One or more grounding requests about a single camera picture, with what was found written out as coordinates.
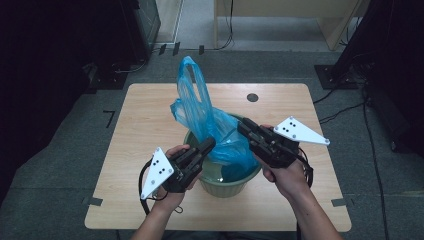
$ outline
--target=blue plastic bag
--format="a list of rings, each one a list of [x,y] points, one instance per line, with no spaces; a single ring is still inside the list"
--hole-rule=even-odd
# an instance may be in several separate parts
[[[200,100],[193,88],[189,66]],[[238,120],[212,106],[202,72],[191,57],[181,61],[177,88],[179,98],[171,105],[175,120],[190,129],[199,142],[209,136],[215,138],[216,146],[209,153],[209,159],[223,165],[221,173],[224,181],[237,181],[248,176],[258,163],[247,139],[237,131]]]

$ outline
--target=gray floor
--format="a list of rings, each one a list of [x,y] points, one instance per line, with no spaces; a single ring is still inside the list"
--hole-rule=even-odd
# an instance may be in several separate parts
[[[208,5],[211,1],[199,2],[204,6],[199,9],[211,11]],[[87,229],[84,219],[88,206],[83,200],[93,194],[128,86],[174,83],[179,61],[186,55],[200,65],[210,83],[305,83],[314,100],[328,93],[322,90],[313,66],[334,64],[341,50],[328,51],[315,33],[304,39],[287,35],[294,40],[278,42],[275,45],[278,47],[270,47],[273,49],[249,50],[248,44],[254,41],[243,43],[243,39],[235,36],[233,48],[224,51],[198,55],[195,50],[183,50],[198,45],[212,47],[210,19],[194,21],[192,16],[184,14],[195,4],[194,0],[184,1],[177,35],[177,41],[181,41],[178,55],[173,56],[172,51],[163,55],[155,53],[146,66],[128,75],[123,90],[83,95],[50,145],[18,170],[0,210],[0,239],[128,239],[132,230]],[[316,31],[308,29],[299,30],[302,34]],[[315,105],[318,118],[361,102],[361,96],[360,90],[335,91]],[[117,111],[109,128],[110,114],[103,113],[104,110]],[[424,159],[413,153],[393,153],[391,139],[374,109],[367,107],[366,113],[384,189],[390,238],[424,239]],[[323,124],[322,129],[332,142],[328,149],[352,221],[352,229],[342,233],[343,237],[384,239],[379,186],[362,109],[343,113]],[[204,234],[197,239],[206,239]]]

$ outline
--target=wooden table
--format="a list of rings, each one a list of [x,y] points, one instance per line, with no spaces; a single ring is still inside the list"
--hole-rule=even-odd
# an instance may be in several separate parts
[[[293,115],[322,134],[309,90],[304,84],[208,84],[213,106],[276,125]],[[249,102],[247,95],[258,95]],[[130,86],[113,134],[85,225],[91,229],[136,229],[145,218],[139,202],[138,176],[156,147],[183,143],[187,129],[174,120],[170,104],[178,97],[176,84]],[[312,190],[338,231],[351,228],[346,206],[334,207],[342,194],[327,150],[301,143],[315,169]],[[296,219],[274,184],[259,173],[241,193],[216,198],[201,184],[186,194],[182,214],[171,216],[167,229],[209,231],[295,231]]]

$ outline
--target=finger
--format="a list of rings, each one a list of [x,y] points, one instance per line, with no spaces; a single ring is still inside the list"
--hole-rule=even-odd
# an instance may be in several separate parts
[[[267,166],[262,166],[262,174],[269,182],[274,183],[276,181],[274,173]]]
[[[174,155],[175,153],[177,153],[178,151],[180,151],[182,149],[189,149],[189,148],[190,148],[190,145],[188,145],[188,144],[178,145],[178,146],[175,146],[171,149],[168,149],[168,151],[166,151],[165,155],[166,155],[166,157],[170,157],[170,156]]]
[[[194,187],[194,184],[197,182],[197,180],[200,178],[201,175],[202,175],[202,172],[197,174],[197,176],[193,179],[193,181],[191,181],[190,185],[188,185],[186,190],[191,190]]]

